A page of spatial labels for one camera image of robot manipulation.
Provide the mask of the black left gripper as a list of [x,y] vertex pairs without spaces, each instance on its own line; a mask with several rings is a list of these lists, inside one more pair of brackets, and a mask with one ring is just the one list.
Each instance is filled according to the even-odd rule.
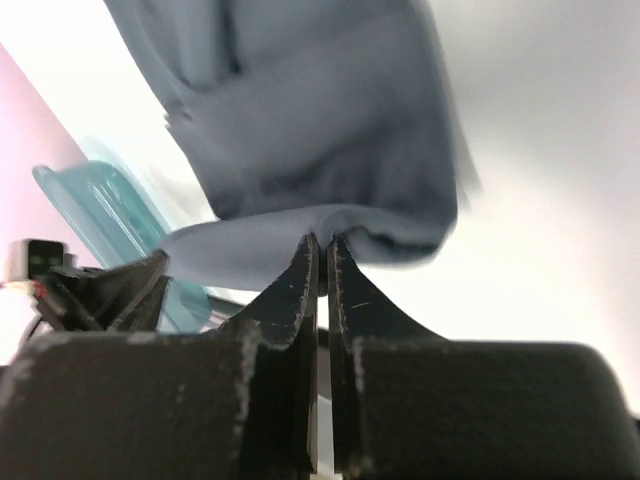
[[37,286],[37,311],[58,331],[154,331],[168,264],[166,253],[156,250],[112,269],[54,267]]

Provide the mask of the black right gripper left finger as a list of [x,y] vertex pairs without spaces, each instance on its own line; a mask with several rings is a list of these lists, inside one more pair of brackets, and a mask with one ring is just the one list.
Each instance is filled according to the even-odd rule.
[[50,333],[1,378],[5,479],[306,479],[319,246],[218,329]]

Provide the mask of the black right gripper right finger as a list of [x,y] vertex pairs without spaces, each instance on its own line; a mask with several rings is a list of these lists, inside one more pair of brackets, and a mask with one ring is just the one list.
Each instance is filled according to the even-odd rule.
[[334,467],[347,479],[635,479],[619,383],[576,343],[448,340],[327,250]]

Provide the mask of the grey t shirt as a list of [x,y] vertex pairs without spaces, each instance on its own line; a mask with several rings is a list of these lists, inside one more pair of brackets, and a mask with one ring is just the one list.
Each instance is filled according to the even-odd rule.
[[422,1],[110,1],[215,220],[173,277],[259,291],[307,234],[373,265],[437,252],[478,177]]

